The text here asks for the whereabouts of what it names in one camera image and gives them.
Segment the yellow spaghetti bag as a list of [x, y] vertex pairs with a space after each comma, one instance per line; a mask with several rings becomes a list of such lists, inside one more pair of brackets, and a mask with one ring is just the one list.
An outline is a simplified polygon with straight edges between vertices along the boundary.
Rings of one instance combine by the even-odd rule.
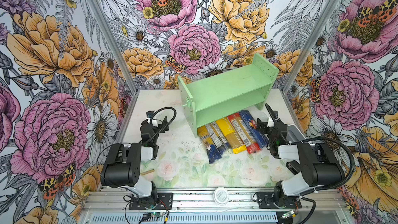
[[239, 135], [227, 117], [216, 120], [216, 124], [223, 133], [224, 137], [227, 139], [234, 154], [238, 154], [246, 150], [246, 146], [240, 139]]

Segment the clear white-label spaghetti bag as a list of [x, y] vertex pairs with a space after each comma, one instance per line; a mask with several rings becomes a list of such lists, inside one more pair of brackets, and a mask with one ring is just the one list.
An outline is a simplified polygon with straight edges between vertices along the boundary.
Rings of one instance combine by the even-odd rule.
[[214, 121], [210, 124], [206, 124], [205, 127], [220, 154], [223, 155], [225, 152], [227, 152], [227, 150], [230, 148], [230, 145], [221, 129], [218, 127], [217, 123]]

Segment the blue-bottom Arko spaghetti bag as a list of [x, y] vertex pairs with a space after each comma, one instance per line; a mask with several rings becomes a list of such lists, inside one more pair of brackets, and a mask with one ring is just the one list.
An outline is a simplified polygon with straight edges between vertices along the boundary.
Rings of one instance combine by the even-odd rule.
[[221, 153], [219, 152], [219, 150], [217, 149], [216, 145], [214, 144], [212, 138], [210, 137], [210, 134], [207, 131], [207, 128], [205, 126], [199, 127], [197, 132], [198, 132], [198, 136], [199, 136], [200, 140], [202, 141], [202, 144], [204, 145], [204, 147], [206, 149], [209, 163], [213, 164], [218, 159], [221, 159]]

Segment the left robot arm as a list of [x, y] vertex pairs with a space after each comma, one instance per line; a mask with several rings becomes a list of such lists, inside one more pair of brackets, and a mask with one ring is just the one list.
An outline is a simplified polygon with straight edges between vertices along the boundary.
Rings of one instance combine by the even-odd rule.
[[154, 118], [154, 112], [147, 112], [147, 119], [140, 127], [141, 141], [120, 143], [110, 146], [101, 171], [101, 184], [110, 188], [124, 188], [139, 199], [157, 199], [157, 189], [153, 182], [141, 176], [141, 163], [155, 160], [160, 133], [166, 132], [168, 119]]

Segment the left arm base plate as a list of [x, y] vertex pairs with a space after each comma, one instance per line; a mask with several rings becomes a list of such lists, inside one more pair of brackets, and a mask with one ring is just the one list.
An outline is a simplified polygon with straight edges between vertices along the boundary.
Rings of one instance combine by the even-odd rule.
[[147, 198], [133, 198], [129, 202], [131, 211], [171, 210], [173, 206], [173, 193], [157, 193]]

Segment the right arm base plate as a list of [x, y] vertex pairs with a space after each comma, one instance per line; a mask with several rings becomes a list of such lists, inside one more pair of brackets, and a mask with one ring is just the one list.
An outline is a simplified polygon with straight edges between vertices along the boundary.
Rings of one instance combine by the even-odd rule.
[[302, 208], [299, 198], [283, 196], [276, 199], [272, 192], [256, 192], [252, 199], [258, 203], [259, 209]]

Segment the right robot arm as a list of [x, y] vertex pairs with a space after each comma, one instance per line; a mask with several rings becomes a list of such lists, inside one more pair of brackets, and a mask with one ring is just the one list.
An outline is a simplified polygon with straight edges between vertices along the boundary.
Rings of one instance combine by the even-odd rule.
[[265, 104], [269, 119], [257, 121], [257, 130], [268, 138], [268, 150], [275, 159], [286, 162], [293, 177], [276, 183], [271, 198], [276, 207], [293, 206], [307, 194], [337, 188], [346, 179], [345, 172], [328, 142], [306, 139], [293, 124], [287, 125], [269, 104]]

